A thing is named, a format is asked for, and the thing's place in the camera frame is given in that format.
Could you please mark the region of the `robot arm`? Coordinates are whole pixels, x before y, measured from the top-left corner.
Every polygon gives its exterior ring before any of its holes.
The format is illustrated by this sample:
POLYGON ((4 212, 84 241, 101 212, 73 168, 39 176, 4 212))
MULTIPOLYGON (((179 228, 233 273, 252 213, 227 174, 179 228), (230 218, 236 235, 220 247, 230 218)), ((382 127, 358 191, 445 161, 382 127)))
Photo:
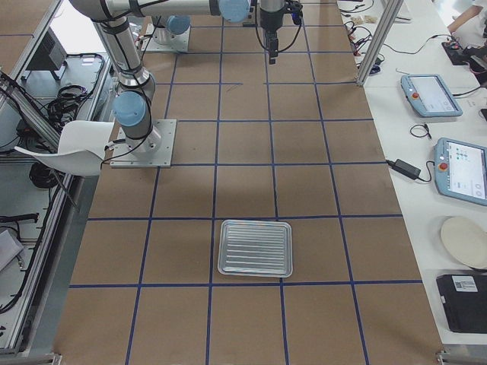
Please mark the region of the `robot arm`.
MULTIPOLYGON (((216 15, 221 15, 231 23, 243 22, 254 7, 254 27, 260 46, 267 51, 269 64, 274 65, 280 53, 289 49, 301 31, 303 11, 299 1, 216 1, 212 5, 216 15), (291 43, 279 49, 278 30, 283 25, 284 16, 289 14, 298 30, 291 43)), ((155 15, 152 17, 154 29, 164 29, 171 35, 185 33, 191 24, 188 14, 176 13, 169 15, 155 15)))
POLYGON ((90 18, 99 30, 102 43, 118 73, 121 94, 115 99, 113 112, 125 133, 130 151, 155 151, 161 134, 155 130, 151 102, 155 79, 143 65, 129 29, 129 16, 221 16, 232 23, 242 21, 250 10, 249 1, 72 1, 72 6, 90 18))

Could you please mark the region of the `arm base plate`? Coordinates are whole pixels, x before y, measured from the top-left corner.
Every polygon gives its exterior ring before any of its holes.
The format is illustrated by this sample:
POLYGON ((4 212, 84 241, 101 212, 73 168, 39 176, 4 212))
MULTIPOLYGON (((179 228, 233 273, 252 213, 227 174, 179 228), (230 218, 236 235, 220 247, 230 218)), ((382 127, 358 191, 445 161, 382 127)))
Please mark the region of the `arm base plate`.
POLYGON ((175 119, 155 119, 151 134, 141 146, 140 141, 126 138, 123 128, 119 128, 118 139, 124 143, 116 144, 114 158, 109 161, 113 168, 171 167, 173 147, 177 130, 175 119))
POLYGON ((189 35, 190 29, 176 35, 166 28, 155 29, 153 24, 148 24, 142 40, 142 51, 149 53, 186 53, 189 47, 189 35))

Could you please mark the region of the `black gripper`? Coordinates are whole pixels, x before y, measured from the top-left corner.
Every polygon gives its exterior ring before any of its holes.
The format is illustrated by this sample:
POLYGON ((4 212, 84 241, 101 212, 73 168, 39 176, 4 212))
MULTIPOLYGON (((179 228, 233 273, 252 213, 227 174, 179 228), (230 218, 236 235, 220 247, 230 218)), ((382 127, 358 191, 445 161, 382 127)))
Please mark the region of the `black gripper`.
POLYGON ((259 33, 257 34, 257 39, 263 49, 268 49, 270 65, 276 63, 276 49, 279 48, 277 33, 283 25, 284 16, 290 14, 294 25, 298 25, 298 30, 293 40, 285 47, 285 49, 289 49, 294 45, 301 31, 303 22, 302 9, 303 5, 299 1, 281 0, 261 1, 259 3, 259 24, 264 31, 264 41, 260 39, 259 33))

